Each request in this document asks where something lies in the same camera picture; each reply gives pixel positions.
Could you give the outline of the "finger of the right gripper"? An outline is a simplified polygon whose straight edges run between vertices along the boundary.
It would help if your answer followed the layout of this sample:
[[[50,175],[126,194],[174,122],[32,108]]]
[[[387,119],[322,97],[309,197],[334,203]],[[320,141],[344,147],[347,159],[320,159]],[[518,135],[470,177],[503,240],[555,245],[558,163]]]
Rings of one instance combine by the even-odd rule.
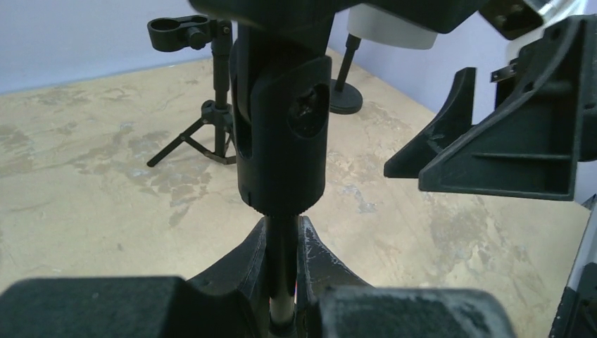
[[[466,67],[453,78],[440,111],[384,164],[387,178],[415,179],[446,147],[472,127],[477,69]]]

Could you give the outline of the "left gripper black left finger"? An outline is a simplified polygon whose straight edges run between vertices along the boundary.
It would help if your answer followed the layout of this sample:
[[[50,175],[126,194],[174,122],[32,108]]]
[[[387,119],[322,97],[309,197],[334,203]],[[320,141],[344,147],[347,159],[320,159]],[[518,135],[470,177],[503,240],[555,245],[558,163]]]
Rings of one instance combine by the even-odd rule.
[[[201,295],[200,337],[268,335],[265,249],[265,221],[260,220],[241,244],[187,280]]]

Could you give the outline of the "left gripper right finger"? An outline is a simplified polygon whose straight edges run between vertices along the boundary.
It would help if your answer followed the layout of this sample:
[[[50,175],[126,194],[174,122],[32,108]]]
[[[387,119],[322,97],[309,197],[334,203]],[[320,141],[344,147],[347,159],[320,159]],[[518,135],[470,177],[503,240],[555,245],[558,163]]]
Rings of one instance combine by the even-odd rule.
[[[307,216],[299,218],[296,277],[296,325],[306,327],[308,309],[326,288],[337,285],[368,286],[320,239]]]

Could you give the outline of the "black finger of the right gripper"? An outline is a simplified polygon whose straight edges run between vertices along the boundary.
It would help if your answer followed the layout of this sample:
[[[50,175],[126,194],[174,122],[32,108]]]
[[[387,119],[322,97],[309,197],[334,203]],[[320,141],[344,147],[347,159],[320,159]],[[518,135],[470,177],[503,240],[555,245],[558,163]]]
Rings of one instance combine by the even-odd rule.
[[[574,15],[520,49],[496,108],[421,171],[426,192],[570,201],[596,159],[596,16]]]

